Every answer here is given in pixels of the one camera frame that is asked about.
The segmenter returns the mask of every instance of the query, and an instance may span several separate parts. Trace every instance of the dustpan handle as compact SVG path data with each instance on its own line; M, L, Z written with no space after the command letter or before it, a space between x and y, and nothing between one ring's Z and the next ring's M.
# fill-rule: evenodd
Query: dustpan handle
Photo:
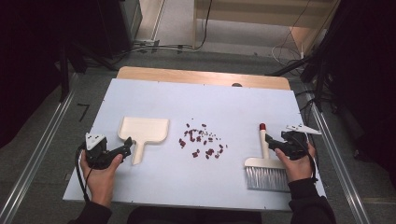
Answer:
M134 157L132 158L132 165L140 163L143 159L143 148L145 144L136 142L134 146Z

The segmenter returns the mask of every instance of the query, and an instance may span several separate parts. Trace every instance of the person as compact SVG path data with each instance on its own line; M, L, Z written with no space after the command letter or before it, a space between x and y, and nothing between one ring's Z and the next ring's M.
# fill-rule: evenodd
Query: person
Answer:
M312 157L315 149L308 143ZM290 223L336 223L335 215L324 196L319 196L311 179L312 168L307 156L291 161L280 150L276 155L284 163L289 179L293 212ZM113 196L115 172L122 156L114 158L105 170L92 170L88 178L92 199L86 203L77 219L69 224L106 224L111 217L110 204ZM86 178L91 168L85 159L85 150L81 155L80 166ZM262 223L259 212L220 211L188 208L158 208L143 206L136 208L128 217L127 224L143 223Z

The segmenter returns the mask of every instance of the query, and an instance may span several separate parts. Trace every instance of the metal frame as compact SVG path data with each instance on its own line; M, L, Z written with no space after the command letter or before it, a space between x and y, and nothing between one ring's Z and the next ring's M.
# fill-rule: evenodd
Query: metal frame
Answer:
M21 173L18 180L15 182L14 187L7 197L7 201L4 204L2 211L0 213L0 223L8 224L12 222L12 219L15 217L15 214L18 211L18 208L21 205L21 202L26 195L27 190L32 183L35 173L38 170L41 162L44 159L44 156L47 153L47 150L50 146L53 136L58 131L58 127L64 118L64 114L67 111L67 108L70 105L70 102L73 99L75 94L76 86L78 84L78 74L75 73L72 76L72 80L70 83L71 91L65 98L62 103L59 103L57 106L55 113L53 114L49 125L41 136L40 141L35 147L35 151L32 154L32 157L27 162L23 172Z
M304 85L304 88L306 91L311 91L306 85ZM306 98L309 101L314 99L315 96L313 96L313 94L307 94ZM352 214L355 217L356 223L371 223L370 218L364 209L361 197L359 196L359 193L353 184L353 181L349 175L349 171L347 170L338 147L332 138L332 134L330 133L329 127L327 126L326 119L323 117L322 113L318 112L318 109L315 105L312 106L312 111L315 121L322 132L324 144L329 152L332 165L334 166L334 170L337 173L338 179L340 180L341 187L344 190L346 199L349 203Z

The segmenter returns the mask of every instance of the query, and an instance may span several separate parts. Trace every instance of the brush handle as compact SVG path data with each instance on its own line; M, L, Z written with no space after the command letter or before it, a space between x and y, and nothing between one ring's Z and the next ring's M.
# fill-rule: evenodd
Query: brush handle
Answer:
M265 124L260 124L260 142L262 145L262 156L264 159L270 159L270 151L268 147L268 143L265 141Z

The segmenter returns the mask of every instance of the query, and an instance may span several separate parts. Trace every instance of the wooden table edge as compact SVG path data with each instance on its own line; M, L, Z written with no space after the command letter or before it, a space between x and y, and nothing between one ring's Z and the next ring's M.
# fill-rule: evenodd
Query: wooden table edge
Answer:
M117 78L220 86L232 86L233 84L237 83L242 87L247 88L264 88L285 91L290 90L289 81L285 77L267 77L260 75L216 73L164 68L124 66L117 74Z

